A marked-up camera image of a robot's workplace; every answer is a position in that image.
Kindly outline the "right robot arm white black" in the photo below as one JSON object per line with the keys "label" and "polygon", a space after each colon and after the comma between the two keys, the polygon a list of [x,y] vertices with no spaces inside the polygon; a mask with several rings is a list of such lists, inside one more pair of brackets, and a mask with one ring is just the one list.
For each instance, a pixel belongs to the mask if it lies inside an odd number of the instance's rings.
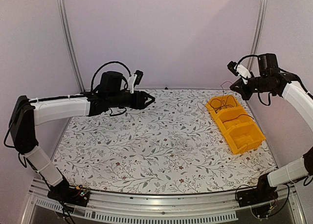
{"label": "right robot arm white black", "polygon": [[[305,88],[300,77],[281,69],[274,53],[253,55],[258,61],[259,76],[241,65],[240,61],[231,61],[227,68],[239,79],[230,89],[247,101],[254,93],[268,93],[280,96],[291,104],[309,127],[313,126],[313,96]],[[259,187],[253,191],[256,202],[264,202],[272,194],[271,187],[297,182],[313,174],[313,151],[309,149],[301,158],[259,177]]]}

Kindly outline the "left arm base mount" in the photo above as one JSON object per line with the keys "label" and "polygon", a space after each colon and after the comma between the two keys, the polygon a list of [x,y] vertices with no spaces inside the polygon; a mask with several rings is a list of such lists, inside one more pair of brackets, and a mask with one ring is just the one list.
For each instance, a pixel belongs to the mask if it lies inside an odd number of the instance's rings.
{"label": "left arm base mount", "polygon": [[51,186],[48,198],[72,205],[87,207],[90,197],[90,189],[81,185],[72,187],[69,185]]}

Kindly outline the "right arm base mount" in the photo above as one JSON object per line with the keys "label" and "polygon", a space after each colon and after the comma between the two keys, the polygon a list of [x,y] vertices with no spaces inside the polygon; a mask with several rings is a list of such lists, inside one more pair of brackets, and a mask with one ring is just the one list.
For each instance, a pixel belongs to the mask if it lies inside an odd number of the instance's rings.
{"label": "right arm base mount", "polygon": [[258,219],[268,218],[276,205],[278,193],[277,187],[261,186],[248,187],[240,190],[239,186],[235,191],[235,200],[239,207],[250,207],[252,214]]}

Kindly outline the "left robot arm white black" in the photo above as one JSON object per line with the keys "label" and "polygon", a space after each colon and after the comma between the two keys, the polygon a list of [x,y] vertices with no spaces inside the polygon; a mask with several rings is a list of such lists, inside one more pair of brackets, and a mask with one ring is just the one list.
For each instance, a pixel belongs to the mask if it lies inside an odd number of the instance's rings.
{"label": "left robot arm white black", "polygon": [[54,194],[63,202],[69,201],[73,192],[61,172],[53,165],[39,146],[35,127],[46,122],[77,116],[96,116],[113,108],[142,110],[154,103],[155,98],[145,91],[135,90],[142,79],[137,70],[126,79],[122,73],[102,73],[99,85],[89,92],[43,99],[29,99],[21,95],[15,104],[8,125],[14,148],[52,186]]}

